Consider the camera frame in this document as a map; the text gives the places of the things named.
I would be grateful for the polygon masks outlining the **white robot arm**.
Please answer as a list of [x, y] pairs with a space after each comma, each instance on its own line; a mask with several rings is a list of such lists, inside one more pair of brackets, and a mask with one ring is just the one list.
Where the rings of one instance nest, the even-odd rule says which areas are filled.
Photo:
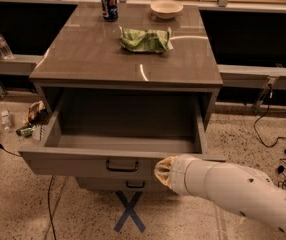
[[183, 154], [159, 161], [156, 178], [175, 193], [209, 200], [286, 234], [286, 191], [262, 171]]

